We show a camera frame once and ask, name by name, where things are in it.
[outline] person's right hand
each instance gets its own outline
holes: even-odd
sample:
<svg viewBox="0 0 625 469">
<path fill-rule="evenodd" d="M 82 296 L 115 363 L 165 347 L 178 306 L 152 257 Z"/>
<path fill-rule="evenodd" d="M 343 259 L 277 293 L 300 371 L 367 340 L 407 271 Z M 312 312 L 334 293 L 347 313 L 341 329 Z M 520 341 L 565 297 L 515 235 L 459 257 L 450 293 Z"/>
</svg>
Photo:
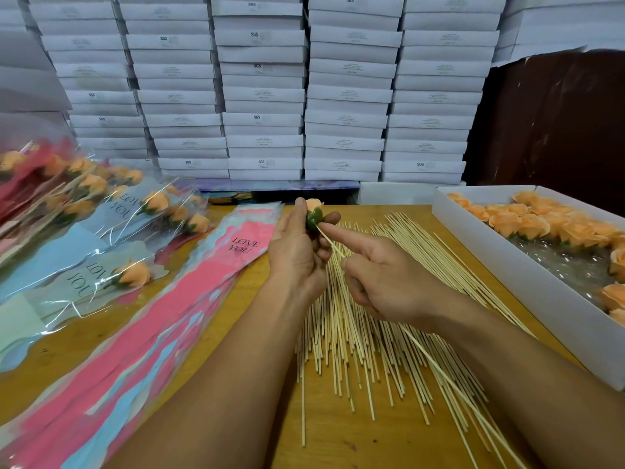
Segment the person's right hand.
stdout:
<svg viewBox="0 0 625 469">
<path fill-rule="evenodd" d="M 462 295 L 441 282 L 394 241 L 331 224 L 324 234 L 354 254 L 342 260 L 354 301 L 374 317 L 431 331 L 431 320 L 446 313 Z"/>
</svg>

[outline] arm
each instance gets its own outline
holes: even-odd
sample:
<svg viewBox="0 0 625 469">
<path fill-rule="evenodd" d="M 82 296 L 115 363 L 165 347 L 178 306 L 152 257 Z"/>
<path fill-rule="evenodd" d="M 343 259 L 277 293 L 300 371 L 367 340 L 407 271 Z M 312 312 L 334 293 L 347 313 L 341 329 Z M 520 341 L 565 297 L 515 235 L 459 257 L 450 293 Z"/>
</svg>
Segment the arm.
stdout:
<svg viewBox="0 0 625 469">
<path fill-rule="evenodd" d="M 327 286 L 331 252 L 306 235 L 305 220 L 306 205 L 298 200 L 276 227 L 270 276 L 250 307 L 199 371 L 107 467 L 262 465 L 296 339 L 308 308 Z"/>
<path fill-rule="evenodd" d="M 356 253 L 342 264 L 355 301 L 446 339 L 546 465 L 625 467 L 625 396 L 450 289 L 394 242 L 321 228 Z"/>
</svg>

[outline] hand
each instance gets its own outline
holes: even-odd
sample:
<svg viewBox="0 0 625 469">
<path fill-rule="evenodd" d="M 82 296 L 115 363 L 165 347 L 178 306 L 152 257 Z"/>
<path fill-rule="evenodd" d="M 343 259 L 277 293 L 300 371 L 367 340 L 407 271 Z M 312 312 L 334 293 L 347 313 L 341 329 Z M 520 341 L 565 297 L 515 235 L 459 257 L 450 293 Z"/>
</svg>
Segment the hand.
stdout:
<svg viewBox="0 0 625 469">
<path fill-rule="evenodd" d="M 462 294 L 441 282 L 394 241 L 322 224 L 331 240 L 354 254 L 343 259 L 349 292 L 375 318 L 431 331 L 431 319 L 453 309 Z M 322 238 L 322 246 L 327 241 Z"/>
<path fill-rule="evenodd" d="M 307 212 L 305 200 L 299 197 L 293 210 L 277 223 L 269 246 L 270 278 L 292 286 L 306 309 L 326 289 L 326 265 L 332 257 L 327 241 L 320 245 L 318 239 L 311 239 L 306 233 Z M 324 217 L 324 221 L 331 224 L 339 220 L 338 212 Z"/>
</svg>

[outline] stack of white boxes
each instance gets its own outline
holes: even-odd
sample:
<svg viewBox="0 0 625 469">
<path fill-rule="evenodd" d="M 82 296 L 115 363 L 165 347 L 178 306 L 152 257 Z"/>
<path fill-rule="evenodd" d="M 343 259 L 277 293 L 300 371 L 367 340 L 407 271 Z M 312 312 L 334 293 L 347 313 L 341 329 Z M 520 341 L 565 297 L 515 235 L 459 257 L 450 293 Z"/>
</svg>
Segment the stack of white boxes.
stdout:
<svg viewBox="0 0 625 469">
<path fill-rule="evenodd" d="M 28 0 L 0 0 L 0 29 L 9 31 L 37 30 Z"/>
<path fill-rule="evenodd" d="M 586 46 L 625 49 L 625 0 L 508 0 L 495 62 Z"/>
<path fill-rule="evenodd" d="M 301 1 L 211 0 L 231 179 L 301 179 L 308 60 Z"/>
<path fill-rule="evenodd" d="M 228 178 L 219 64 L 206 0 L 119 0 L 163 174 Z"/>
<path fill-rule="evenodd" d="M 306 179 L 377 181 L 402 0 L 308 0 Z"/>
<path fill-rule="evenodd" d="M 382 180 L 458 184 L 506 0 L 406 0 Z"/>
<path fill-rule="evenodd" d="M 78 142 L 111 164 L 152 170 L 119 6 L 112 0 L 30 2 L 72 103 L 69 119 Z"/>
</svg>

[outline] table surface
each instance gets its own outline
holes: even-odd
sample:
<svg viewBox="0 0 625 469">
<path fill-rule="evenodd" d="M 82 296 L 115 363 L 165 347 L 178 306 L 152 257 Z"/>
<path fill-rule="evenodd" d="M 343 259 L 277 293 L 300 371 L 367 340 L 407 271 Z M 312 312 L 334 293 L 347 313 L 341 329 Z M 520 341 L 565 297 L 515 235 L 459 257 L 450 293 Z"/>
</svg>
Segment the table surface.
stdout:
<svg viewBox="0 0 625 469">
<path fill-rule="evenodd" d="M 434 218 L 430 206 L 334 206 L 326 213 L 339 211 L 343 220 L 368 228 L 375 221 L 384 221 L 392 212 L 403 212 L 430 233 L 436 233 L 464 260 L 485 284 L 503 300 L 542 342 L 558 353 L 578 363 L 553 335 L 541 325 L 520 302 L 507 291 L 473 255 Z M 223 215 L 232 207 L 215 207 L 213 213 Z M 267 256 L 261 257 L 243 273 L 221 310 L 207 327 L 199 343 L 176 375 L 159 404 L 178 390 L 219 344 L 239 316 L 246 310 L 269 273 Z M 469 468 L 471 460 L 463 445 L 451 414 L 445 405 L 429 370 L 429 389 L 434 395 L 436 415 L 426 426 L 414 392 L 400 401 L 395 392 L 395 407 L 391 408 L 382 378 L 372 385 L 376 421 L 372 421 L 366 389 L 354 391 L 355 413 L 351 413 L 345 396 L 334 395 L 332 374 L 325 368 L 321 376 L 314 371 L 314 362 L 306 367 L 306 447 L 301 444 L 301 388 L 295 384 L 294 366 L 289 373 L 274 424 L 267 465 L 273 468 L 331 466 L 348 469 L 380 467 Z M 532 451 L 496 407 L 491 413 L 528 467 L 542 467 Z M 489 454 L 474 429 L 467 435 L 480 469 L 501 467 L 495 455 Z M 509 467 L 515 467 L 506 458 Z"/>
</svg>

